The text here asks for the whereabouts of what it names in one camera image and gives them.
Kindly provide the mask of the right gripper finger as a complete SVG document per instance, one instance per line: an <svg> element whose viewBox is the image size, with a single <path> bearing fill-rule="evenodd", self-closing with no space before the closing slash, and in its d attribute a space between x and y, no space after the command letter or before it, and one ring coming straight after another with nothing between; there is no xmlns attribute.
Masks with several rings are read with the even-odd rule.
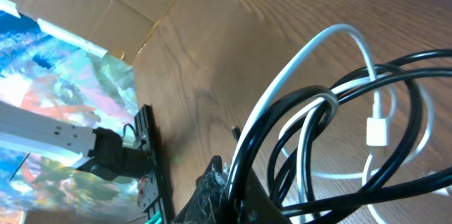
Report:
<svg viewBox="0 0 452 224"><path fill-rule="evenodd" d="M199 176L191 198L172 223L247 223L244 203L228 208L225 203L228 167L214 155Z"/></svg>

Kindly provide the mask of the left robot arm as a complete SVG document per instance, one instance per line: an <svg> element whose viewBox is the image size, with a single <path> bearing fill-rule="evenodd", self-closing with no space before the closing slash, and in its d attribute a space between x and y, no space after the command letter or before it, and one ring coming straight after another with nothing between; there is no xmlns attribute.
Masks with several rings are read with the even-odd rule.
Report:
<svg viewBox="0 0 452 224"><path fill-rule="evenodd" d="M1 147L35 153L104 180L141 178L153 167L149 152L123 146L110 129L92 129L1 103Z"/></svg>

